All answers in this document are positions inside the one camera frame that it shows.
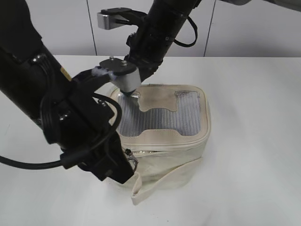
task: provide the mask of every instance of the clear plastic lid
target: clear plastic lid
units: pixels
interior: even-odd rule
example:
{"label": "clear plastic lid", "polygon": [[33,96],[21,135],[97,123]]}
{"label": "clear plastic lid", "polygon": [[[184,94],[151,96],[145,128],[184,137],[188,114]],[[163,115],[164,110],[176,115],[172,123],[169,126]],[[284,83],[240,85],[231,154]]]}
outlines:
{"label": "clear plastic lid", "polygon": [[141,86],[130,97],[116,89],[111,98],[122,108],[117,131],[123,145],[193,144],[209,133],[206,97],[194,86]]}

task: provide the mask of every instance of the canvas bag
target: canvas bag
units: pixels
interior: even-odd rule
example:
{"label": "canvas bag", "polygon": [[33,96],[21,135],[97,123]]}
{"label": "canvas bag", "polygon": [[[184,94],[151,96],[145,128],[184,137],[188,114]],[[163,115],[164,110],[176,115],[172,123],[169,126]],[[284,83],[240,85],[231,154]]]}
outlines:
{"label": "canvas bag", "polygon": [[125,184],[134,205],[158,188],[186,184],[201,163],[211,122],[204,92],[188,85],[145,85],[130,97],[119,89],[110,98],[122,108],[121,145],[139,161]]}

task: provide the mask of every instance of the bag handle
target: bag handle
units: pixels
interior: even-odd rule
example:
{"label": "bag handle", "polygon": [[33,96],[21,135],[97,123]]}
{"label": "bag handle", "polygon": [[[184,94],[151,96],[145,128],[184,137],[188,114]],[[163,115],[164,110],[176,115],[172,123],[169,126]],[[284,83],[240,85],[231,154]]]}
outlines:
{"label": "bag handle", "polygon": [[150,195],[153,194],[155,190],[159,188],[160,185],[162,185],[162,183],[169,180],[172,176],[178,176],[181,173],[187,173],[188,170],[196,168],[201,162],[202,162],[202,158],[199,158],[175,168],[174,170],[170,171],[168,174],[164,175],[161,179],[159,179],[156,183],[154,183],[151,187],[147,188],[146,190],[142,189],[143,183],[142,183],[141,175],[138,172],[135,172],[135,176],[137,177],[137,180],[132,190],[133,204],[138,205],[143,200],[150,197]]}

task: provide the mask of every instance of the cable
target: cable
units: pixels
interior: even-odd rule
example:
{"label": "cable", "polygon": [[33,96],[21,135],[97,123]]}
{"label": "cable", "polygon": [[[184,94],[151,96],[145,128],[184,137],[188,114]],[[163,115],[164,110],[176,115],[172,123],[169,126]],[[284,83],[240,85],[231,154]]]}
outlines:
{"label": "cable", "polygon": [[14,161],[2,156],[0,156],[0,162],[5,165],[24,169],[24,170],[46,170],[46,169],[59,167],[62,165],[61,161],[52,161],[47,163],[25,163],[20,161]]}
{"label": "cable", "polygon": [[194,46],[194,44],[196,44],[197,40],[198,40],[198,26],[193,22],[193,20],[188,17],[187,20],[189,21],[189,23],[191,24],[192,28],[193,28],[193,31],[194,31],[194,35],[195,35],[195,40],[190,43],[190,44],[185,44],[185,43],[182,43],[178,40],[174,40],[174,43],[177,44],[178,46],[182,46],[182,47],[191,47],[191,46]]}
{"label": "cable", "polygon": [[116,111],[117,111],[116,119],[115,119],[113,125],[111,126],[109,132],[107,133],[107,135],[102,137],[100,140],[97,140],[98,139],[97,138],[95,141],[93,141],[92,147],[91,147],[91,149],[93,150],[93,149],[97,148],[99,145],[101,145],[104,141],[109,139],[115,133],[118,125],[121,122],[122,109],[121,109],[120,105],[115,100],[112,100],[109,97],[106,97],[104,95],[97,94],[97,93],[92,94],[92,97],[95,97],[99,100],[103,100],[103,101],[106,101],[106,102],[112,104],[116,108]]}

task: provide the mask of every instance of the white table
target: white table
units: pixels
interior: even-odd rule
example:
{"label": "white table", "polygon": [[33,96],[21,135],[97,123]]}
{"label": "white table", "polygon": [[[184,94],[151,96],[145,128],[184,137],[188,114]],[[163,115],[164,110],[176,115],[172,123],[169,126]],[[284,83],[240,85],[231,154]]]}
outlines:
{"label": "white table", "polygon": [[[57,56],[73,76],[102,56]],[[301,58],[166,57],[147,83],[201,87],[211,106],[204,160],[183,188],[133,206],[130,191],[74,167],[0,164],[1,226],[301,225]],[[0,94],[0,154],[54,161],[60,150]]]}

